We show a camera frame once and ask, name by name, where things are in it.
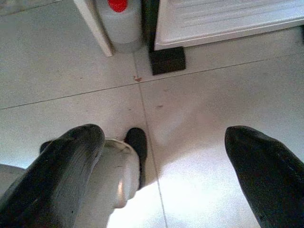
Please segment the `red cap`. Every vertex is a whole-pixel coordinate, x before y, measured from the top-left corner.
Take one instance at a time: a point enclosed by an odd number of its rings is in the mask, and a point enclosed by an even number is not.
[[[128,1],[127,0],[108,0],[109,6],[115,12],[123,12],[127,8]]]

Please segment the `white plastic container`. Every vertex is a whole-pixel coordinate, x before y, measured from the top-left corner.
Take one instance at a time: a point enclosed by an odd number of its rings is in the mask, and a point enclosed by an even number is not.
[[[134,52],[143,45],[141,0],[96,0],[96,6],[118,52]]]

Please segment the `white tile floor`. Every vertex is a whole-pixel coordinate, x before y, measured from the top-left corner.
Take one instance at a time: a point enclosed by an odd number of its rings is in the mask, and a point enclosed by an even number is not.
[[[224,149],[244,124],[304,161],[300,27],[186,48],[187,69],[152,76],[146,48],[106,58],[72,1],[0,18],[0,163],[84,123],[149,135],[147,186],[109,228],[257,228]],[[135,84],[134,76],[142,77]]]

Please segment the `tile grout line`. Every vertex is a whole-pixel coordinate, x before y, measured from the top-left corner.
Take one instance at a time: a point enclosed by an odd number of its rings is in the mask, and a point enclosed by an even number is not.
[[[207,71],[211,71],[211,70],[223,69],[223,68],[227,68],[227,67],[236,67],[236,66],[240,66],[240,65],[244,65],[244,64],[262,62],[262,61],[268,61],[268,60],[272,60],[272,59],[276,59],[276,58],[281,58],[281,57],[286,57],[286,56],[293,56],[293,55],[299,55],[299,54],[304,54],[304,52],[294,53],[294,54],[289,54],[289,55],[283,55],[283,56],[278,56],[278,57],[274,57],[274,58],[261,59],[261,60],[256,60],[256,61],[251,61],[251,62],[246,62],[246,63],[240,63],[240,64],[235,64],[235,65],[222,66],[222,67],[218,67],[218,68],[206,69],[206,70],[201,70],[201,71],[195,71],[195,72],[191,72],[191,73],[185,73],[185,74],[182,74],[182,75],[175,75],[175,76],[169,76],[169,77],[162,77],[162,78],[152,79],[152,80],[144,81],[144,82],[134,82],[134,83],[131,83],[131,84],[120,85],[120,86],[114,86],[114,87],[104,88],[104,89],[97,89],[97,90],[88,91],[88,92],[83,92],[83,93],[79,93],[79,94],[61,96],[61,97],[56,97],[56,98],[47,99],[47,100],[42,100],[42,101],[30,102],[30,103],[26,103],[26,104],[19,104],[19,105],[14,105],[14,106],[9,106],[9,107],[0,108],[0,111],[1,111],[1,110],[6,110],[6,109],[10,109],[10,108],[17,108],[17,107],[21,107],[21,106],[26,106],[26,105],[29,105],[29,104],[30,104],[30,105],[33,105],[33,104],[42,103],[42,102],[47,102],[47,101],[59,100],[59,99],[61,99],[61,98],[67,98],[67,97],[73,97],[73,96],[78,96],[78,95],[90,94],[90,93],[105,91],[105,90],[109,90],[109,89],[116,89],[116,88],[121,88],[121,87],[125,87],[125,86],[132,86],[132,85],[135,85],[135,84],[142,84],[142,83],[154,82],[154,81],[164,80],[164,79],[173,78],[173,77],[181,77],[181,76],[186,76],[186,75],[195,74],[195,73],[200,73],[200,72],[207,72]],[[137,70],[137,65],[136,65],[134,53],[133,53],[133,59],[134,59],[136,74],[137,74],[137,76],[138,76],[138,70]]]
[[[144,101],[143,101],[143,93],[142,93],[142,88],[141,88],[140,83],[138,84],[138,87],[139,87],[139,92],[140,92],[141,100],[142,100],[142,107],[143,107],[143,113],[144,113],[144,118],[145,118],[145,124],[146,124],[147,130],[148,130],[147,136],[148,136],[149,144],[151,146],[151,154],[152,154],[152,160],[153,160],[153,165],[154,165],[154,169],[155,169],[155,175],[156,175],[156,180],[157,180],[158,192],[159,192],[160,198],[161,198],[162,213],[163,213],[163,217],[164,217],[164,220],[165,220],[165,226],[166,226],[166,228],[168,228],[168,223],[167,223],[167,218],[166,218],[166,213],[165,213],[165,207],[164,207],[163,200],[162,200],[161,186],[160,186],[160,182],[159,182],[159,175],[158,175],[157,168],[156,168],[156,162],[155,162],[155,157],[154,157],[154,152],[153,152],[153,146],[152,146],[152,141],[151,141],[151,137],[150,137],[150,129],[149,129],[146,109],[145,109]]]

